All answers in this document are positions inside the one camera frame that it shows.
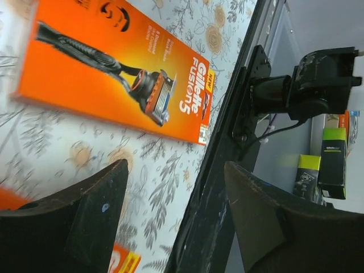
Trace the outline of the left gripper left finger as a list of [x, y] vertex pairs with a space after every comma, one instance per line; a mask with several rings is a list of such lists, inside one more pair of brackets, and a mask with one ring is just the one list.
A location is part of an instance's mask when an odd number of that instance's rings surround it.
[[1, 210], [2, 272], [107, 272], [129, 176], [117, 160], [47, 197]]

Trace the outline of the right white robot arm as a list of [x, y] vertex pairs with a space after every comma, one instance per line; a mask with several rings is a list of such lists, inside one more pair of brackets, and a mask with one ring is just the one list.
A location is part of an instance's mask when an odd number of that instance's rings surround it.
[[351, 89], [363, 82], [363, 76], [354, 74], [362, 56], [354, 47], [321, 49], [306, 54], [290, 75], [272, 76], [263, 47], [255, 46], [237, 78], [232, 138], [243, 141], [260, 114], [288, 114], [293, 121], [305, 122], [320, 114], [344, 113]]

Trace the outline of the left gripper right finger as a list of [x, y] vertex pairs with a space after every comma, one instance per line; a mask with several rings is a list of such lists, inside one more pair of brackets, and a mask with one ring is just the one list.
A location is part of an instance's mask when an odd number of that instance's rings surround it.
[[304, 200], [224, 166], [246, 272], [362, 272], [363, 215]]

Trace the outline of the large orange Gillette Fusion5 box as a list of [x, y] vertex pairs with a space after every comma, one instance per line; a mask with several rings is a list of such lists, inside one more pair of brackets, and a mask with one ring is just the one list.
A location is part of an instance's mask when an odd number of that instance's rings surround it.
[[126, 1], [35, 1], [12, 97], [200, 145], [215, 74]]

